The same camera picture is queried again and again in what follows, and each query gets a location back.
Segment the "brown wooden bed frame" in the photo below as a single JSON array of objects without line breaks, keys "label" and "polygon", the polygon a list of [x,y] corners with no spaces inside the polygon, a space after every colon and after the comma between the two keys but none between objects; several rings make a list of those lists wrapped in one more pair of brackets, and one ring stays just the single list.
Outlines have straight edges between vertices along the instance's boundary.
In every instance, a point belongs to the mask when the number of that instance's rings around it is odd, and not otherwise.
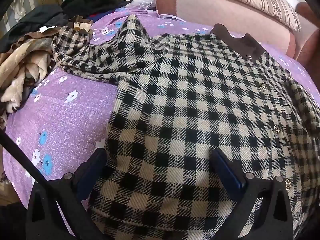
[{"label": "brown wooden bed frame", "polygon": [[319,16],[306,2],[296,6],[301,30],[296,33],[295,60],[302,64],[319,86]]}]

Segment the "beige brown patterned garment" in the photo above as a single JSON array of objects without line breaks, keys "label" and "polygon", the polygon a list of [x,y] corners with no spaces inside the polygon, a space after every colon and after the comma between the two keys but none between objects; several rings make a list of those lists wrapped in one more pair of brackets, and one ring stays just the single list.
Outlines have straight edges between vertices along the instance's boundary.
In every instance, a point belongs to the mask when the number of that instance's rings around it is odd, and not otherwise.
[{"label": "beige brown patterned garment", "polygon": [[50,72],[52,40],[61,28],[42,26],[28,32],[1,53],[1,129],[7,115],[23,107],[31,90]]}]

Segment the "pink headboard cushion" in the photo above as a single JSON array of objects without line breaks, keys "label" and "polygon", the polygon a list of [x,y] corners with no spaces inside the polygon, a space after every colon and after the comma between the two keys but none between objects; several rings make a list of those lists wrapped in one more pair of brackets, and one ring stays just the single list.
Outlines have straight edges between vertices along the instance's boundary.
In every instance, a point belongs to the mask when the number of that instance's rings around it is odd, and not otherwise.
[{"label": "pink headboard cushion", "polygon": [[[296,10],[302,0],[287,0]],[[229,31],[249,33],[257,41],[271,45],[295,59],[296,33],[268,14],[236,0],[156,0],[161,14],[171,14],[186,21],[223,24]]]}]

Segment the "black white checked coat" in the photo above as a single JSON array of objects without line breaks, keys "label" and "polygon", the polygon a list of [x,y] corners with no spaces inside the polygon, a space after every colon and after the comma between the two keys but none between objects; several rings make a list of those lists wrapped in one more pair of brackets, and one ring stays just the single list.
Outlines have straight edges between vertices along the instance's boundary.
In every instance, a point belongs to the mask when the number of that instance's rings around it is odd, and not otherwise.
[{"label": "black white checked coat", "polygon": [[117,85],[107,124],[109,160],[89,199],[107,239],[210,239],[235,207],[209,165],[221,149],[259,179],[287,187],[293,238],[319,197],[319,105],[251,36],[150,37],[136,15],[112,40],[63,27],[55,62]]}]

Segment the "black clothes pile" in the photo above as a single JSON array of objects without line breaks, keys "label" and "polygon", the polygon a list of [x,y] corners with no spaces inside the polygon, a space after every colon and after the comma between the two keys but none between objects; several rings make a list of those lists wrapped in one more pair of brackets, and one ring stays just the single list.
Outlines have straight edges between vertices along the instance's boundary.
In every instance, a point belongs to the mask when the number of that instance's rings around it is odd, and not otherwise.
[{"label": "black clothes pile", "polygon": [[41,27],[61,27],[74,16],[86,18],[93,14],[114,11],[133,0],[65,0],[61,5],[44,4],[23,16],[2,38],[1,53],[7,53],[18,39],[34,33]]}]

